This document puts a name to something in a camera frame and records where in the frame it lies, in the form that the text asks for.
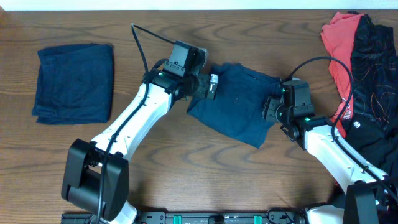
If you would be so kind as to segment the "dark blue denim shorts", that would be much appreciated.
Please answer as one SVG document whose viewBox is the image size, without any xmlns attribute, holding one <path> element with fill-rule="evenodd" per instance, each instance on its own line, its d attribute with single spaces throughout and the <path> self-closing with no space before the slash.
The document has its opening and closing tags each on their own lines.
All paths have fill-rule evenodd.
<svg viewBox="0 0 398 224">
<path fill-rule="evenodd" d="M 187 114 L 227 137 L 259 148 L 274 123 L 262 118 L 270 96 L 280 96 L 280 78 L 251 70 L 240 63 L 214 64 L 218 76 L 214 100 L 194 98 Z"/>
</svg>

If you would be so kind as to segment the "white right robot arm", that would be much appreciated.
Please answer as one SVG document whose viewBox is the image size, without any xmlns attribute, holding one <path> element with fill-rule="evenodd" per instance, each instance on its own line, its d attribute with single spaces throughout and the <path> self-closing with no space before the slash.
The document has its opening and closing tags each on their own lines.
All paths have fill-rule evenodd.
<svg viewBox="0 0 398 224">
<path fill-rule="evenodd" d="M 397 213 L 397 179 L 389 177 L 356 152 L 325 116 L 316 116 L 306 98 L 302 106 L 269 97 L 262 117 L 317 158 L 345 194 L 343 208 L 318 204 L 304 208 L 296 223 L 379 223 L 379 212 Z"/>
</svg>

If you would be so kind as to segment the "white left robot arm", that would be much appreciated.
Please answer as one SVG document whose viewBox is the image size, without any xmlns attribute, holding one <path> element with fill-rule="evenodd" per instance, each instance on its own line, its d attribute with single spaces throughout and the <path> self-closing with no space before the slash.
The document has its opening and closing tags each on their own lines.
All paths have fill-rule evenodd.
<svg viewBox="0 0 398 224">
<path fill-rule="evenodd" d="M 137 210 L 128 201 L 129 163 L 142 140 L 174 103 L 186 96 L 214 99 L 215 74 L 184 77 L 153 68 L 119 117 L 90 142 L 76 139 L 68 150 L 61 196 L 86 210 L 70 223 L 133 223 Z"/>
</svg>

